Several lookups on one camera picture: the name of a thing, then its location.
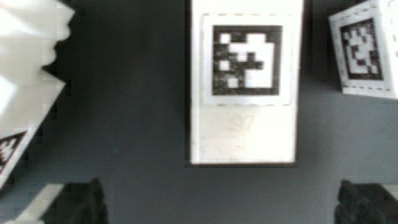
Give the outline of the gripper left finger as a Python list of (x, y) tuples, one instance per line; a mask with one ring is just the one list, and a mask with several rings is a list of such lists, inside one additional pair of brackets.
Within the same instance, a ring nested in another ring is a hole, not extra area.
[(49, 183), (14, 224), (110, 224), (99, 179), (85, 183)]

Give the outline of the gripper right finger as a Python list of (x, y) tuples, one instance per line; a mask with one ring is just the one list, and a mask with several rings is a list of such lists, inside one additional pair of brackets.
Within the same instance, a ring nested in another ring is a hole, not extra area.
[(334, 224), (398, 224), (398, 184), (341, 181)]

